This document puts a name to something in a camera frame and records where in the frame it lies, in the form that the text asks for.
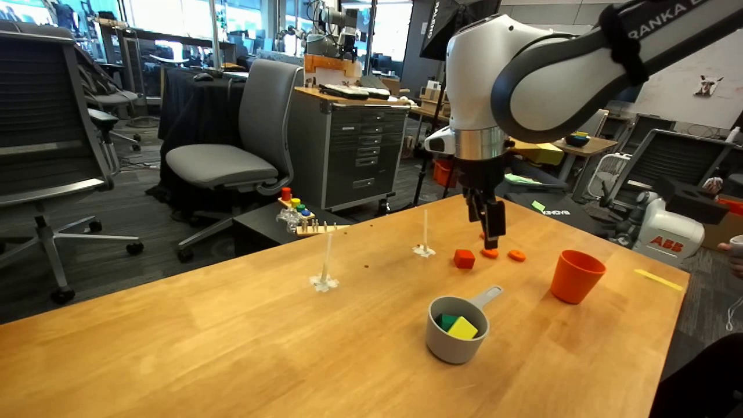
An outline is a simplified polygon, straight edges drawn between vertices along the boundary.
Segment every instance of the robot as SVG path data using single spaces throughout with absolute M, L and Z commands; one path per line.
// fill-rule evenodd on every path
M 482 224 L 485 249 L 496 249 L 507 235 L 494 188 L 504 180 L 508 135 L 565 136 L 622 88 L 740 23 L 743 2 L 735 0 L 634 0 L 608 5 L 586 34 L 531 28 L 507 14 L 456 31 L 446 56 L 451 124 L 427 136 L 424 149 L 451 149 L 457 158 L 470 219 Z

